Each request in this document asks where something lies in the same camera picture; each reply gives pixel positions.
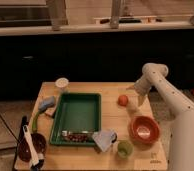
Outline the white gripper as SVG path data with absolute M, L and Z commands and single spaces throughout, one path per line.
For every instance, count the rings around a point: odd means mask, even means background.
M 139 94 L 138 106 L 141 106 L 144 103 L 151 88 L 152 84 L 150 81 L 145 76 L 141 76 L 134 85 L 127 87 L 126 90 L 135 90 Z

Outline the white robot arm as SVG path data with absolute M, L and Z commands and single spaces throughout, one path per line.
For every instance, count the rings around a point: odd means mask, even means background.
M 154 86 L 175 115 L 169 145 L 168 171 L 194 171 L 194 102 L 166 80 L 165 64 L 146 63 L 142 76 L 132 85 L 145 96 Z

